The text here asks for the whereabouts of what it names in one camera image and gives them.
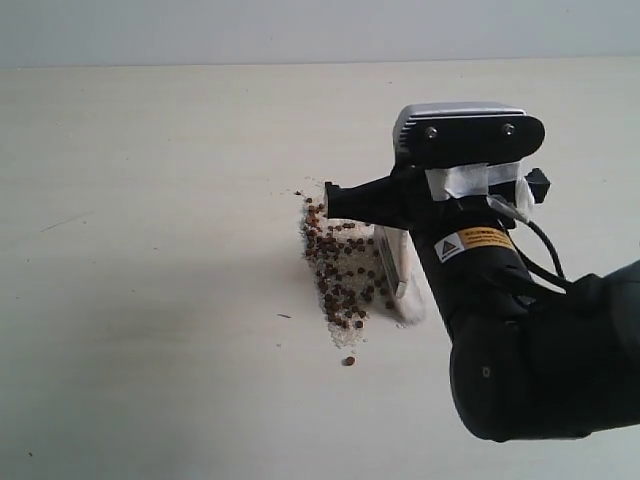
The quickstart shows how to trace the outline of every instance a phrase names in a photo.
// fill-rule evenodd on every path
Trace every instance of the white tape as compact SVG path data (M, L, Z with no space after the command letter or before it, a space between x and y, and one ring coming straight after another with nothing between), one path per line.
M431 197L436 202L471 195L488 195L489 187L515 182L516 207L528 216L535 203L521 171L521 161L489 165L477 163L453 168L425 170Z

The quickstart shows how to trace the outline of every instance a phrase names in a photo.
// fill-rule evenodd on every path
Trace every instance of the white tabletop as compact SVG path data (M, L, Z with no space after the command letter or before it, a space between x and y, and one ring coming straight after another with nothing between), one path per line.
M637 478L640 428L473 438L432 301L342 366L294 191L386 175L406 104L506 102L547 128L567 274L606 274L640 256L639 85L634 58L0 71L0 477Z

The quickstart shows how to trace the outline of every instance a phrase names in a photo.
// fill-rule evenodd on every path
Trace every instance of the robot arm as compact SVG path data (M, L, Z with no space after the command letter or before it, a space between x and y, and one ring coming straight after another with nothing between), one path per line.
M542 203L549 182L519 173L542 123L493 103L413 105L393 140L388 177L326 184L327 215L409 231L452 341L467 429L505 442L640 423L640 262L570 282L559 261L547 272L509 235L520 220L546 238L523 208Z

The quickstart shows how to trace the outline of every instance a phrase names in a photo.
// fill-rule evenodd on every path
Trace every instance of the white wall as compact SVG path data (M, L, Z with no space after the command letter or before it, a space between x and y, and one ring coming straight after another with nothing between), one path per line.
M0 0L0 67L640 53L633 0Z

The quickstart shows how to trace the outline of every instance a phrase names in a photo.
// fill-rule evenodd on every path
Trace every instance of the screw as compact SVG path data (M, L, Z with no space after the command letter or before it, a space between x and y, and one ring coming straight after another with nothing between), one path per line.
M511 125L510 123L505 123L502 126L502 134L505 137L510 137L511 135L513 135L513 132L515 131L516 127L514 127L513 125Z
M424 134L429 140L433 140L438 136L438 131L434 127L427 127Z

